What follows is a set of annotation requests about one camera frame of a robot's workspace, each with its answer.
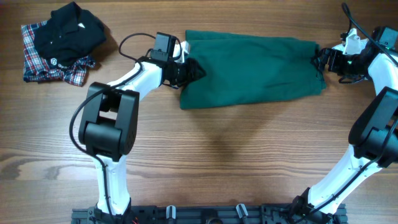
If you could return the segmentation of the dark green shorts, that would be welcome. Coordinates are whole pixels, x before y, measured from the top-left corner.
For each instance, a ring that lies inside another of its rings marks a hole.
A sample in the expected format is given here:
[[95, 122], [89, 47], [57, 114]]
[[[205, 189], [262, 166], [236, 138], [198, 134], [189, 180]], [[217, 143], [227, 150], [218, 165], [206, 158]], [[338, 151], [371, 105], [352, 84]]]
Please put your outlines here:
[[186, 30], [185, 40], [205, 76], [182, 90], [183, 110], [296, 100], [326, 88], [316, 42], [202, 30]]

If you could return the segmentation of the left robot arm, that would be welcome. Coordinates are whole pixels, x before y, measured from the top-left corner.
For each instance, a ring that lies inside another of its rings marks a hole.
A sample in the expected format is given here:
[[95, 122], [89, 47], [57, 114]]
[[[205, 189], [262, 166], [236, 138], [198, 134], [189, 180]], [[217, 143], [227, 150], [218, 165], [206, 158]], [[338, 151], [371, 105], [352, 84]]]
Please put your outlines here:
[[99, 199], [95, 206], [72, 211], [72, 223], [137, 223], [127, 187], [127, 155], [137, 134], [139, 102], [165, 85], [179, 89], [205, 76], [189, 58], [190, 45], [176, 36], [158, 32], [154, 46], [134, 59], [133, 69], [107, 84], [94, 82], [86, 100], [74, 112], [81, 116], [78, 138], [72, 143], [90, 156], [97, 170]]

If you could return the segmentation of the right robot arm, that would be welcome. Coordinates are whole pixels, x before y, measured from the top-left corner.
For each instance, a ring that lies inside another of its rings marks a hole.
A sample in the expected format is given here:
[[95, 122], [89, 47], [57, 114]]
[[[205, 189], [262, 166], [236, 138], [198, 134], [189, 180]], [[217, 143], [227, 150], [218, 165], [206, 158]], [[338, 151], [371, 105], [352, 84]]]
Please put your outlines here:
[[397, 30], [384, 26], [361, 39], [355, 28], [343, 43], [320, 53], [320, 68], [340, 83], [370, 80], [376, 97], [352, 126], [343, 157], [317, 184], [295, 197], [291, 223], [329, 223], [342, 201], [369, 176], [397, 162]]

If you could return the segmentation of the black polo shirt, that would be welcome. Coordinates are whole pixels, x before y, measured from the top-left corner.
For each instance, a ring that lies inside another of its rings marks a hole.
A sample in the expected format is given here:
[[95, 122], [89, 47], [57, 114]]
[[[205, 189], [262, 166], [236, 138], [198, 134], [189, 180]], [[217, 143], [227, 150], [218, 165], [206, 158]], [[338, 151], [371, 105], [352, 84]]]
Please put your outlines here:
[[35, 31], [34, 48], [51, 66], [66, 69], [106, 41], [103, 23], [76, 2], [54, 10]]

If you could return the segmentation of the red plaid shirt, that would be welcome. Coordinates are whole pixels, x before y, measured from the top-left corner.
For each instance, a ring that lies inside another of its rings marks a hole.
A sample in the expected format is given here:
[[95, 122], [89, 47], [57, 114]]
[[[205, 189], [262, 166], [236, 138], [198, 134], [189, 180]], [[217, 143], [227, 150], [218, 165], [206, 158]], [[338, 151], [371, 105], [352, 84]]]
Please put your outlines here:
[[34, 47], [35, 31], [47, 21], [21, 26], [24, 53], [23, 80], [29, 82], [64, 81], [74, 86], [83, 86], [90, 68], [96, 65], [95, 59], [87, 55], [78, 59], [68, 68], [60, 68], [42, 58]]

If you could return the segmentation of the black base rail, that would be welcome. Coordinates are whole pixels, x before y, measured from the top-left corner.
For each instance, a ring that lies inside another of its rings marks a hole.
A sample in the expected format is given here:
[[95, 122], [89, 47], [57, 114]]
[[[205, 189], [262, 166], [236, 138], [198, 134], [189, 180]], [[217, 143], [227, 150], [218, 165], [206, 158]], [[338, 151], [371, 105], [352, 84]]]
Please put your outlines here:
[[[345, 204], [338, 207], [326, 223], [348, 223]], [[96, 207], [73, 209], [71, 223], [113, 223], [110, 216]], [[132, 206], [122, 217], [115, 215], [116, 223], [294, 223], [300, 216], [289, 219], [289, 204], [262, 204], [215, 207]]]

